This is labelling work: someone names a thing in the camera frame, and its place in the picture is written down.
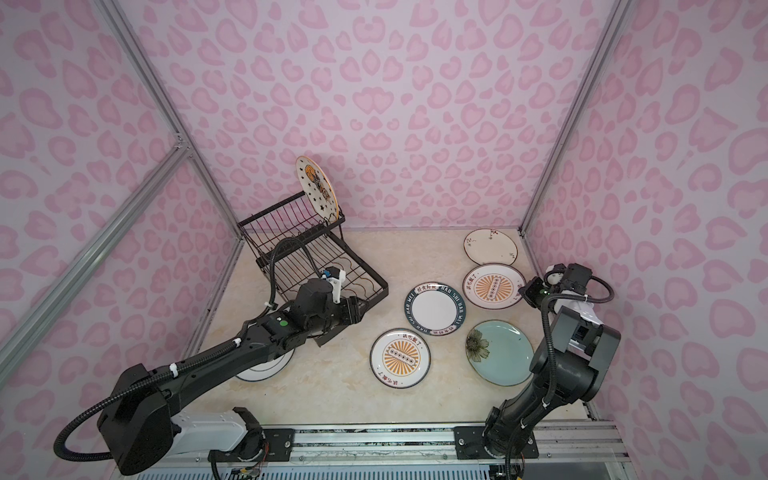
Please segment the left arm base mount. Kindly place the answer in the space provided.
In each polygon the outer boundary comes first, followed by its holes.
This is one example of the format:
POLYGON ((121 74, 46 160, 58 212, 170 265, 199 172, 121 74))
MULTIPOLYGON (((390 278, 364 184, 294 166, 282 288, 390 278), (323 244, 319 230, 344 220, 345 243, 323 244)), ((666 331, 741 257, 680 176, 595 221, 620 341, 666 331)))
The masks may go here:
POLYGON ((295 441, 296 430, 291 428, 267 428, 246 433, 245 437, 228 451, 211 450, 208 461, 236 462, 288 462, 295 441))

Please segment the cream star cartoon plate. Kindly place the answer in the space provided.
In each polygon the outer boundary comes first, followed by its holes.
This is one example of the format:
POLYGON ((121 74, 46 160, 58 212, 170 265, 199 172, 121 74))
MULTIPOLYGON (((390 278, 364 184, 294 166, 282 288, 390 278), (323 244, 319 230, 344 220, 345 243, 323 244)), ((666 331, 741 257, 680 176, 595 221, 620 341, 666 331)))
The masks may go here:
POLYGON ((299 156, 295 162, 298 180, 315 212, 326 222, 340 219, 341 209, 330 180, 312 159, 299 156))

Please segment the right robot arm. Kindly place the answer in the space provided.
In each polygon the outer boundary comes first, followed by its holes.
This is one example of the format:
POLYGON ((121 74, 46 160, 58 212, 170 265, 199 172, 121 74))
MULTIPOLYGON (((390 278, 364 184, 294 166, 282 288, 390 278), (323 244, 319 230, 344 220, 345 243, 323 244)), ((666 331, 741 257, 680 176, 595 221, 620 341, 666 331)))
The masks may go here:
POLYGON ((534 427, 553 410, 596 396, 621 341, 594 311, 615 292, 586 266, 556 264, 518 292, 540 313, 543 340, 530 363, 531 382, 485 422, 485 450, 505 460, 523 453, 534 427))

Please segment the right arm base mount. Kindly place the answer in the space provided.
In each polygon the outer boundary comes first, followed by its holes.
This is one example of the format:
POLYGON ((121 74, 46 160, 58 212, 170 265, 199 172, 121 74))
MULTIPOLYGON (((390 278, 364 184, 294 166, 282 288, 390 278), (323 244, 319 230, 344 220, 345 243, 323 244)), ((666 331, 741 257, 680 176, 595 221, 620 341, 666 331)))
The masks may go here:
MULTIPOLYGON (((454 447, 458 460, 491 460, 501 459, 492 455, 485 446, 482 437, 483 426, 456 426, 452 429, 454 447)), ((531 436, 522 449, 525 460, 538 459, 539 449, 534 436, 531 436)))

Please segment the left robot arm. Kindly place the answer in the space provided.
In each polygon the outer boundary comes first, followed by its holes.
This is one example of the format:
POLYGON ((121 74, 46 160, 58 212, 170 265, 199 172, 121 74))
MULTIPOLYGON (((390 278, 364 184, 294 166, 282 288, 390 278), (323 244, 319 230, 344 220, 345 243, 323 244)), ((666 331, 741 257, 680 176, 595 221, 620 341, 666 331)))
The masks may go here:
POLYGON ((263 429, 244 407, 236 407, 236 438, 196 433, 178 414, 197 398, 230 378, 292 352, 313 339, 324 344, 358 324, 370 303, 355 295, 336 295, 328 279, 312 278, 296 298, 278 310, 244 322, 235 337, 193 357, 148 370, 124 371, 112 392, 116 402, 100 414, 97 427, 123 475, 154 466, 189 437, 216 462, 264 458, 263 429))

